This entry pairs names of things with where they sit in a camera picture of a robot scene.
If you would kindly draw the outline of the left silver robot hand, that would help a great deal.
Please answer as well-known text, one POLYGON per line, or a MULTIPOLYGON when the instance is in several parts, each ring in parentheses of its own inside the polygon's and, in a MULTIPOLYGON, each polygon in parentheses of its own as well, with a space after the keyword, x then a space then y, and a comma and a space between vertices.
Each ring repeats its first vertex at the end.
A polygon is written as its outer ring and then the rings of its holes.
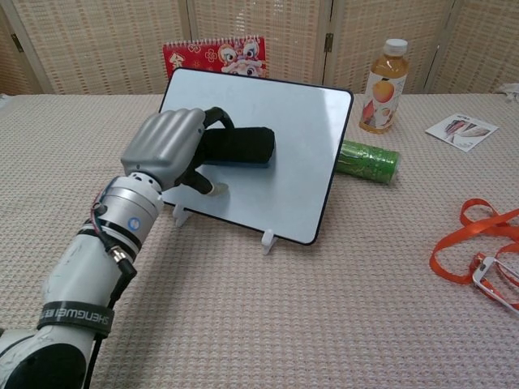
POLYGON ((152 178, 162 190, 189 186, 202 195, 218 196, 229 187, 211 182, 196 168, 202 164, 196 155, 205 130, 221 122, 232 130, 229 114, 219 107, 179 109, 155 113, 145 120, 122 154, 121 163, 127 176, 142 173, 152 178))

